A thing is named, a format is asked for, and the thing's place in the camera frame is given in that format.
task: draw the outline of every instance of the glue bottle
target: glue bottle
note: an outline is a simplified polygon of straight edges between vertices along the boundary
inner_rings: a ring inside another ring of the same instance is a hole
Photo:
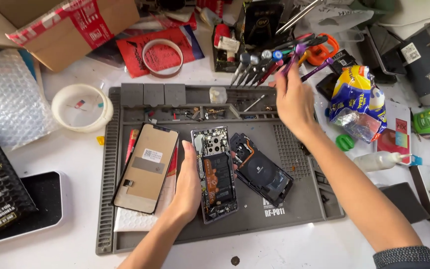
[[[356,157],[353,162],[364,172],[372,172],[393,168],[396,163],[402,162],[411,154],[400,154],[399,152],[378,151]]]

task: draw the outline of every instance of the white desk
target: white desk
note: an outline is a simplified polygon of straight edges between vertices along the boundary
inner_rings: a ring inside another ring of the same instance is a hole
[[[206,38],[210,34],[209,30],[201,27],[196,31],[206,58],[185,64],[180,75],[170,80],[171,83],[229,84],[231,74],[212,72],[212,48],[210,39]],[[347,49],[358,58],[355,50]],[[315,85],[329,72],[323,70],[309,82]],[[119,86],[121,82],[166,82],[152,76],[131,79],[123,72],[85,58],[59,74],[45,72],[46,97],[51,100],[66,85],[76,82],[96,84],[105,77],[109,77],[105,80],[106,91],[108,86]],[[395,101],[410,105],[415,101],[408,85],[381,88],[388,98]],[[331,139],[336,138],[339,133],[327,127],[323,116],[326,101],[318,94],[315,99],[321,125]],[[108,269],[116,268],[125,258],[127,254],[103,257],[95,254],[103,152],[103,147],[96,141],[99,135],[104,135],[104,130],[91,134],[60,130],[9,154],[9,160],[21,177],[26,173],[52,170],[67,174],[71,187],[67,197],[71,212],[62,226],[0,244],[0,269]],[[413,137],[412,148],[414,154],[424,159],[424,164],[430,164],[430,141],[422,140],[420,143]],[[372,146],[358,141],[348,155],[353,158],[369,152],[372,152]],[[375,184],[391,185],[407,181],[415,190],[407,167],[397,166],[368,176]],[[430,222],[416,223],[414,228],[422,242],[430,247]],[[240,264],[236,268],[369,269],[375,267],[373,254],[373,249],[347,217],[177,245],[170,251],[163,268],[232,268],[230,259],[238,256]]]

